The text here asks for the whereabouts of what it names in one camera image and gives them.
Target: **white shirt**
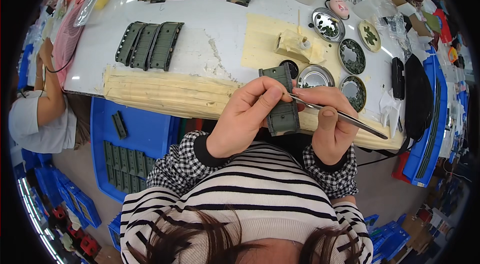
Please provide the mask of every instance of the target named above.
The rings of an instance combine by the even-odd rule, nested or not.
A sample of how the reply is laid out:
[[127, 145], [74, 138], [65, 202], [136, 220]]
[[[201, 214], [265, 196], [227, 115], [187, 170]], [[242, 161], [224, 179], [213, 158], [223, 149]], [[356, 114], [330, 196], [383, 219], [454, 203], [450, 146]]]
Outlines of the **white shirt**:
[[22, 148], [34, 153], [57, 154], [65, 148], [75, 147], [75, 130], [77, 117], [68, 106], [61, 117], [39, 126], [37, 123], [37, 104], [41, 90], [28, 91], [24, 97], [17, 99], [9, 112], [8, 128], [11, 137]]

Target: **hair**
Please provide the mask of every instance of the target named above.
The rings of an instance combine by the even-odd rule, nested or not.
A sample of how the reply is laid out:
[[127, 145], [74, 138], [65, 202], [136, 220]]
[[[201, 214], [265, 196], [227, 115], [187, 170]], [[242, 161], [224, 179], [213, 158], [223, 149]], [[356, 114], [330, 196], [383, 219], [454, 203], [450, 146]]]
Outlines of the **hair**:
[[[192, 207], [186, 207], [185, 209], [197, 213], [201, 220], [201, 226], [199, 224], [186, 224], [181, 227], [169, 226], [166, 230], [160, 230], [157, 225], [161, 219], [166, 220], [168, 212], [163, 213], [153, 225], [146, 244], [146, 255], [127, 245], [131, 255], [140, 264], [171, 264], [177, 258], [178, 262], [182, 263], [182, 252], [194, 248], [189, 239], [199, 235], [206, 235], [208, 240], [205, 264], [235, 264], [241, 252], [265, 248], [261, 244], [241, 243], [242, 226], [235, 210], [232, 211], [235, 213], [237, 223], [235, 224], [235, 234], [232, 237], [232, 234], [225, 228], [226, 224]], [[347, 256], [349, 263], [359, 264], [361, 251], [357, 251], [356, 241], [353, 240], [346, 229], [337, 230], [333, 228], [317, 229], [310, 234], [300, 251], [298, 264], [313, 263], [315, 255], [319, 256], [320, 263], [330, 263], [335, 242], [340, 235], [347, 235], [350, 240]]]

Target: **metal tin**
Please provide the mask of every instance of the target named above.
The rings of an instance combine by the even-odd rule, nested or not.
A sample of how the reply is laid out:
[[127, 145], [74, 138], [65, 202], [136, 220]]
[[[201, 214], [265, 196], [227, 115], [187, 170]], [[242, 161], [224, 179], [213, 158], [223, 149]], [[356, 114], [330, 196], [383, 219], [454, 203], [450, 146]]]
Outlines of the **metal tin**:
[[347, 39], [353, 41], [354, 43], [356, 43], [356, 44], [358, 45], [358, 47], [360, 48], [360, 51], [361, 51], [362, 54], [363, 54], [363, 59], [364, 59], [364, 61], [365, 61], [365, 67], [367, 66], [367, 63], [366, 63], [366, 60], [365, 60], [365, 53], [363, 52], [362, 47], [359, 45], [358, 42], [356, 42], [355, 40], [353, 40], [353, 39], [351, 39], [351, 38], [345, 38], [345, 39], [342, 40], [342, 41], [340, 42], [340, 44], [338, 45], [338, 59], [340, 60], [340, 64], [342, 64], [342, 67], [343, 67], [349, 74], [359, 75], [359, 74], [361, 74], [361, 73], [363, 73], [363, 72], [365, 71], [365, 68], [363, 68], [363, 70], [362, 70], [359, 74], [354, 74], [354, 73], [351, 72], [351, 71], [345, 66], [345, 64], [343, 63], [342, 54], [341, 54], [340, 48], [342, 47], [343, 42], [344, 42], [345, 40], [347, 40]]
[[[311, 22], [315, 32], [329, 42], [340, 42], [345, 37], [345, 25], [342, 18], [328, 8], [320, 7], [315, 9], [311, 14]], [[320, 29], [326, 25], [336, 29], [338, 33], [335, 36], [324, 35]]]
[[365, 94], [365, 99], [363, 100], [363, 105], [360, 108], [360, 110], [357, 111], [358, 113], [360, 113], [363, 110], [363, 108], [365, 107], [365, 104], [367, 103], [367, 88], [365, 87], [365, 83], [363, 83], [363, 81], [359, 77], [357, 77], [356, 75], [348, 75], [340, 83], [340, 91], [346, 96], [347, 99], [348, 98], [354, 98], [357, 95], [357, 92], [359, 90], [359, 87], [358, 87], [357, 83], [355, 83], [354, 81], [347, 81], [347, 79], [351, 76], [354, 77], [359, 83], [362, 84], [363, 90], [364, 90], [363, 93]]
[[[370, 27], [370, 32], [372, 32], [376, 38], [378, 38], [378, 47], [375, 48], [374, 45], [370, 45], [367, 40], [365, 39], [365, 37], [363, 37], [362, 35], [362, 30], [361, 30], [361, 24], [364, 24], [366, 25], [367, 27]], [[363, 45], [365, 45], [365, 47], [367, 49], [369, 49], [370, 51], [373, 51], [373, 52], [378, 52], [380, 51], [380, 49], [382, 48], [382, 40], [380, 39], [380, 35], [378, 34], [378, 31], [377, 29], [375, 28], [374, 25], [372, 25], [369, 21], [367, 20], [362, 20], [358, 23], [357, 25], [357, 30], [358, 30], [358, 36], [360, 36], [360, 39], [361, 41], [363, 42]]]
[[297, 86], [300, 88], [309, 88], [317, 86], [335, 87], [335, 80], [332, 74], [323, 66], [310, 65], [300, 73]]

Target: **hand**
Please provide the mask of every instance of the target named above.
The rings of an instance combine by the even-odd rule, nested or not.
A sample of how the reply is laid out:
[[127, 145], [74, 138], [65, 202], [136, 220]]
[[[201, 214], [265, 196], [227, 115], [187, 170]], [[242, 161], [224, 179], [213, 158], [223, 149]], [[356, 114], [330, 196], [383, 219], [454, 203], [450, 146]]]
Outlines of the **hand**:
[[354, 118], [358, 118], [357, 111], [337, 87], [294, 88], [293, 93], [305, 102], [327, 106], [318, 111], [318, 127], [311, 145], [324, 164], [335, 165], [342, 159], [358, 131], [358, 127], [338, 120], [337, 109]]
[[53, 52], [53, 45], [52, 42], [50, 41], [50, 38], [45, 38], [45, 41], [43, 42], [42, 46], [40, 47], [40, 51], [38, 54], [40, 55], [40, 59], [43, 60], [45, 63], [49, 63], [50, 61], [47, 61], [47, 59], [51, 59], [52, 57], [52, 52]]
[[267, 76], [237, 89], [207, 138], [208, 152], [215, 158], [228, 158], [243, 152], [279, 100], [292, 101], [287, 93], [279, 81]]

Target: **gingham sleeve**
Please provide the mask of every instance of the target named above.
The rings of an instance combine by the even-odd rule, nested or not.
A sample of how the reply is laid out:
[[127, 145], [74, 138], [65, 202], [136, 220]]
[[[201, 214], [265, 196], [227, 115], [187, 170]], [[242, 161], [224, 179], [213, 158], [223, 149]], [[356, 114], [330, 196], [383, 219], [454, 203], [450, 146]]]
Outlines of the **gingham sleeve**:
[[208, 133], [187, 133], [179, 145], [157, 159], [147, 177], [147, 188], [163, 187], [182, 196], [209, 174], [217, 171], [227, 159], [214, 159], [205, 146]]
[[359, 191], [353, 177], [357, 174], [357, 160], [353, 144], [339, 163], [328, 166], [316, 157], [312, 145], [303, 151], [305, 170], [316, 180], [329, 199], [355, 195]]

